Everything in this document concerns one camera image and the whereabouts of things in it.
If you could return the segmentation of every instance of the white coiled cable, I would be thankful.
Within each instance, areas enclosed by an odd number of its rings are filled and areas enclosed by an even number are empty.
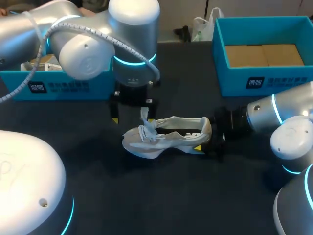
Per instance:
[[[26,77],[26,79],[12,92],[10,92],[9,94],[3,96],[2,98],[0,98],[0,103],[3,103],[9,99],[11,99],[13,96],[15,96],[16,94],[18,94],[24,87],[27,86],[28,82],[34,77],[35,72],[38,69],[41,57],[43,55],[43,51],[45,50],[45,43],[47,41],[47,39],[50,37],[50,35],[54,32],[56,32],[57,30],[60,29],[72,29],[75,31],[80,31],[83,33],[88,33],[92,36],[96,36],[104,41],[107,41],[109,43],[112,43],[120,48],[123,48],[124,50],[128,51],[130,54],[134,55],[135,57],[137,57],[139,60],[143,61],[146,63],[146,65],[156,74],[156,81],[160,80],[160,71],[158,70],[158,68],[152,64],[146,57],[144,57],[143,55],[141,55],[140,53],[138,53],[137,51],[135,51],[134,49],[132,49],[131,47],[129,47],[128,45],[122,43],[121,41],[106,35],[104,33],[102,33],[99,30],[96,29],[92,29],[92,28],[88,28],[88,27],[84,27],[84,26],[80,26],[77,24],[72,24],[72,23],[59,23],[55,26],[52,26],[47,33],[44,36],[44,41],[43,43],[40,45],[39,50],[38,50],[38,54],[36,57],[36,62],[33,66],[33,69],[30,71],[30,74]]]

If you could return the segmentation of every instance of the teal cardboard box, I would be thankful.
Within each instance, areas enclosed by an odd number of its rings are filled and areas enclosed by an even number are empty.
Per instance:
[[[295,45],[304,65],[231,67],[225,46]],[[308,17],[218,18],[213,57],[222,96],[271,95],[313,81],[313,24]]]
[[[13,99],[16,101],[108,100],[115,89],[112,66],[109,68],[96,78],[86,81],[70,78],[62,70],[37,71],[28,86]],[[8,92],[11,92],[28,74],[28,71],[2,71],[0,77]]]

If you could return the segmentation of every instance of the white plastic bag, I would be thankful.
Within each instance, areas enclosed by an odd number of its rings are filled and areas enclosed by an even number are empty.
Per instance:
[[[209,20],[202,19],[201,17],[194,18],[193,30],[192,30],[192,42],[199,41],[212,41],[214,25],[216,18],[223,18],[222,11],[215,7],[212,9]]]

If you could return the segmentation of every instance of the white sneaker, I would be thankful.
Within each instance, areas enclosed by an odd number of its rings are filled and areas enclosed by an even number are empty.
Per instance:
[[[133,128],[123,136],[122,144],[130,153],[148,159],[157,158],[165,149],[176,148],[185,153],[201,154],[195,147],[208,142],[212,127],[207,117],[169,117]]]

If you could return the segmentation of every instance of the shoe sole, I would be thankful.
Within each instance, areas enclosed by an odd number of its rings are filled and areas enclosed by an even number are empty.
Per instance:
[[[173,147],[176,149],[179,149],[180,151],[183,151],[185,153],[188,154],[204,154],[204,152],[199,151],[199,150],[195,150],[194,146],[178,146],[178,147]],[[151,153],[143,153],[143,152],[133,152],[130,151],[128,149],[126,149],[128,152],[130,152],[131,154],[134,154],[135,156],[141,157],[141,158],[146,158],[146,159],[155,159],[157,158],[163,151],[165,151],[166,149],[161,149],[161,150],[157,150],[155,152],[151,152]]]

